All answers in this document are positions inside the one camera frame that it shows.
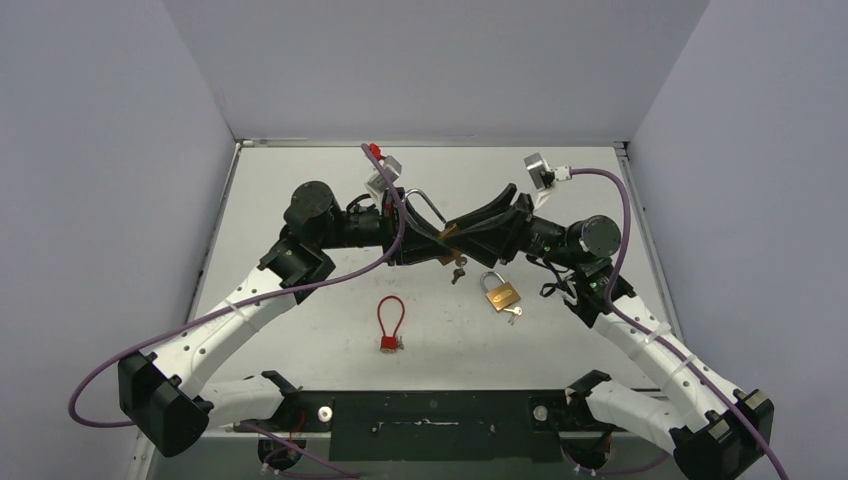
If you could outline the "small key bunch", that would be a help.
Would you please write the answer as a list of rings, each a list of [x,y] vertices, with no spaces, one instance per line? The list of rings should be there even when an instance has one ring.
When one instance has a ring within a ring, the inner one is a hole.
[[[465,266],[468,260],[464,256],[457,256],[454,260],[454,269],[452,273],[451,284],[455,285],[463,276],[466,275]]]

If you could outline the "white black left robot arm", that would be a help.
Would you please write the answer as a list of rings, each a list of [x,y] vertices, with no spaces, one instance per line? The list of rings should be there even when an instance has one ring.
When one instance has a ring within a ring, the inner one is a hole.
[[[211,311],[211,320],[118,363],[121,410],[165,457],[189,449],[210,428],[262,420],[282,431],[297,420],[296,388],[269,370],[242,380],[211,382],[213,374],[272,320],[302,304],[308,285],[335,268],[330,249],[381,247],[388,263],[411,265],[452,256],[439,232],[411,217],[404,240],[399,203],[385,193],[378,207],[340,207],[321,181],[301,184],[284,213],[278,240],[246,278]]]

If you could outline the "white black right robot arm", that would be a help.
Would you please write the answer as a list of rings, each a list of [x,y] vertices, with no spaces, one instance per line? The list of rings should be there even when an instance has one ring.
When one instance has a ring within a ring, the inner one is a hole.
[[[689,479],[735,479],[770,446],[774,406],[712,370],[655,317],[621,275],[629,226],[595,215],[570,226],[539,217],[514,185],[489,204],[448,221],[442,240],[493,266],[524,254],[568,276],[565,302],[661,391],[653,398],[593,371],[568,387],[565,414],[577,428],[623,428],[670,454]]]

